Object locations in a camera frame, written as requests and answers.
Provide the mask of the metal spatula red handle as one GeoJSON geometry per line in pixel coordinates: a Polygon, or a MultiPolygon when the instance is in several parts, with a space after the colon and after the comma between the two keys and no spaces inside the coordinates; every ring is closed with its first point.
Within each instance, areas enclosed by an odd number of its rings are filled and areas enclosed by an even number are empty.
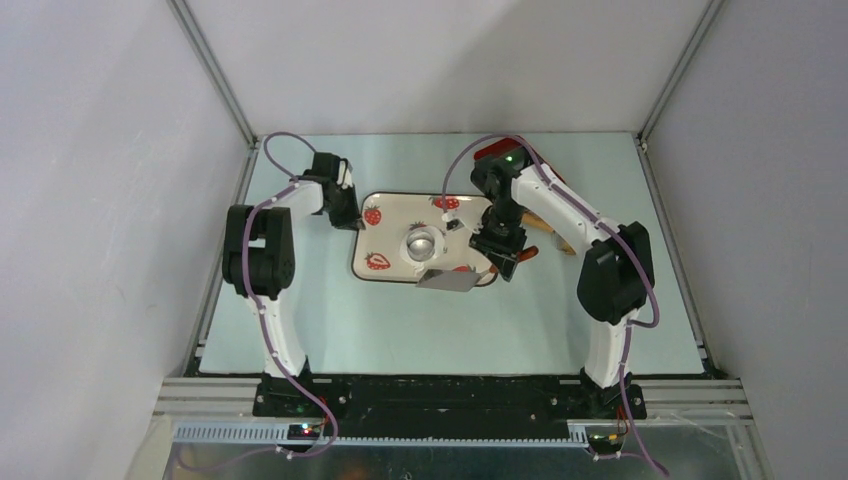
{"type": "Polygon", "coordinates": [[[521,251],[514,261],[506,261],[503,265],[493,263],[489,269],[478,272],[471,268],[467,270],[455,269],[427,269],[415,286],[421,289],[440,290],[465,293],[475,288],[480,280],[487,274],[501,275],[507,279],[516,270],[519,263],[531,259],[538,254],[538,249],[533,246],[521,251]]]}

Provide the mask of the strawberry print tray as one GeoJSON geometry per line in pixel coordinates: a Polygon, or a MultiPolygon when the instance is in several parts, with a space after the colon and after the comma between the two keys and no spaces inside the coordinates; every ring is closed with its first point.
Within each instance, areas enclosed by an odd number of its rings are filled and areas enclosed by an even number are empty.
{"type": "MultiPolygon", "coordinates": [[[[479,222],[490,202],[479,195],[377,192],[363,201],[365,228],[357,232],[351,269],[364,281],[416,284],[427,269],[489,269],[491,263],[469,246],[471,228],[479,222]],[[441,219],[445,211],[456,211],[462,229],[447,232],[441,219]],[[446,252],[421,274],[398,254],[401,238],[413,223],[424,223],[446,231],[446,252]]],[[[491,284],[497,276],[485,275],[478,287],[491,284]]]]}

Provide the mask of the white dough piece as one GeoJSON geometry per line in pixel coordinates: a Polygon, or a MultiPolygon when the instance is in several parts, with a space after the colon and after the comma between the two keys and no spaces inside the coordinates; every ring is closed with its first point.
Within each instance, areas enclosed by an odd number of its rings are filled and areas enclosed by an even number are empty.
{"type": "Polygon", "coordinates": [[[421,274],[446,252],[446,231],[424,223],[413,223],[401,238],[398,254],[414,274],[421,274]]]}

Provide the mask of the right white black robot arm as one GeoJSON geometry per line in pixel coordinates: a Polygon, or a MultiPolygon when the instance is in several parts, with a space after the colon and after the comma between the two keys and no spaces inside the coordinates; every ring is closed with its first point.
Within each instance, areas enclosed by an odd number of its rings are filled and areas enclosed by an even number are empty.
{"type": "Polygon", "coordinates": [[[490,201],[469,245],[512,279],[527,236],[523,216],[538,216],[582,259],[576,287],[591,317],[582,369],[593,383],[581,392],[585,411],[606,418],[622,403],[615,385],[627,373],[627,329],[654,285],[650,235],[638,222],[617,224],[580,198],[535,154],[523,147],[476,160],[472,184],[490,201]]]}

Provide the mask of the red lacquer tray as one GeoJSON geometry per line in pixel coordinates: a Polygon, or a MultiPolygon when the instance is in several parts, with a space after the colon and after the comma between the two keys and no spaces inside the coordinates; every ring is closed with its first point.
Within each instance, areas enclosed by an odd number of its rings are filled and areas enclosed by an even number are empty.
{"type": "Polygon", "coordinates": [[[528,150],[529,144],[522,136],[502,138],[476,151],[470,180],[479,190],[489,177],[508,182],[520,176],[521,171],[535,162],[528,150]]]}

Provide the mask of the wooden dough roller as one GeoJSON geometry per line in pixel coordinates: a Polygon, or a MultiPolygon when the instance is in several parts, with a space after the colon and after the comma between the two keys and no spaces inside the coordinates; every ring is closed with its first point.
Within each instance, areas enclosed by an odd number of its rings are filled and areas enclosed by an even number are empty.
{"type": "Polygon", "coordinates": [[[557,250],[568,256],[575,256],[576,252],[572,246],[564,240],[547,222],[531,211],[526,211],[522,216],[522,224],[547,233],[550,235],[557,250]]]}

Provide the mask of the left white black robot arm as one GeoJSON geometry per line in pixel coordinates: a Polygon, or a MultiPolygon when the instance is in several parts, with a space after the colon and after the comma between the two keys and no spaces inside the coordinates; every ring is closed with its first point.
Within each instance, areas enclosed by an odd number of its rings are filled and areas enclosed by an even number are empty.
{"type": "Polygon", "coordinates": [[[287,290],[296,274],[294,227],[314,215],[325,215],[335,229],[364,228],[348,159],[318,152],[311,167],[282,191],[256,205],[230,206],[221,261],[223,280],[245,299],[258,321],[266,350],[264,372],[289,379],[277,402],[297,417],[312,411],[316,390],[297,378],[307,366],[307,355],[287,290]]]}

